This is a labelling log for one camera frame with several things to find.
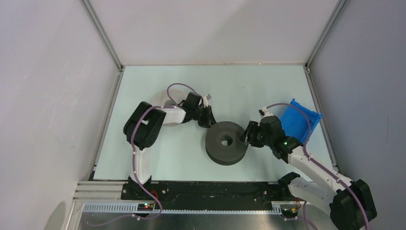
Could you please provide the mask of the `white cable spool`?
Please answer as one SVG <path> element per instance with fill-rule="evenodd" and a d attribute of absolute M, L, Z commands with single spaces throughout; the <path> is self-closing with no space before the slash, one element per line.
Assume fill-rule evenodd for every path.
<path fill-rule="evenodd" d="M 178 104 L 186 99 L 187 94 L 177 89 L 170 89 L 169 95 L 175 102 L 170 99 L 166 90 L 156 93 L 150 101 L 151 105 L 158 106 L 159 109 L 166 113 L 163 122 L 164 127 L 180 125 L 186 116 L 186 112 Z"/>

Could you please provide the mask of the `black cable spool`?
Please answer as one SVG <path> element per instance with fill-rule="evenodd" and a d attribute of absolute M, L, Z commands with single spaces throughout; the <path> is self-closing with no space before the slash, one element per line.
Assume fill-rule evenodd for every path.
<path fill-rule="evenodd" d="M 240 162 L 248 145 L 240 140 L 244 128 L 234 122 L 222 121 L 208 129 L 205 135 L 205 150 L 209 158 L 223 166 Z"/>

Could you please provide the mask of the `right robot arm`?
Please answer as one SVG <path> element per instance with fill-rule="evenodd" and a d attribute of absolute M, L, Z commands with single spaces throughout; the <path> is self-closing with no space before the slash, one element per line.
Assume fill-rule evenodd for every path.
<path fill-rule="evenodd" d="M 284 200 L 294 197 L 310 202 L 330 216 L 339 230 L 369 228 L 369 222 L 377 217 L 377 210 L 366 182 L 354 181 L 317 161 L 305 150 L 298 139 L 285 134 L 278 117 L 271 115 L 260 122 L 250 121 L 240 136 L 247 145 L 269 147 L 277 159 L 297 168 L 312 182 L 289 173 L 282 177 L 279 196 Z"/>

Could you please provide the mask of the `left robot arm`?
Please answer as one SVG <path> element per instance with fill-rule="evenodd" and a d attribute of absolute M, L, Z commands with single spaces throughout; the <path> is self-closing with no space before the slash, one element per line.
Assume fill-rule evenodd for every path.
<path fill-rule="evenodd" d="M 149 148 L 156 142 L 163 125 L 184 124 L 197 121 L 198 126 L 210 128 L 216 124 L 212 107 L 209 105 L 211 95 L 199 95 L 190 92 L 187 97 L 175 105 L 151 105 L 141 102 L 123 128 L 126 140 L 133 148 L 131 180 L 137 182 L 133 194 L 139 199 L 151 195 Z"/>

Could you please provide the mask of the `blue plastic bin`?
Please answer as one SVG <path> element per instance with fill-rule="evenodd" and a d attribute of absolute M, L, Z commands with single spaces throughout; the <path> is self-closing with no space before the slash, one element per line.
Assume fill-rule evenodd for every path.
<path fill-rule="evenodd" d="M 288 106 L 280 117 L 282 128 L 286 135 L 295 137 L 305 144 L 321 121 L 323 114 L 302 106 L 294 98 L 290 105 L 293 107 Z"/>

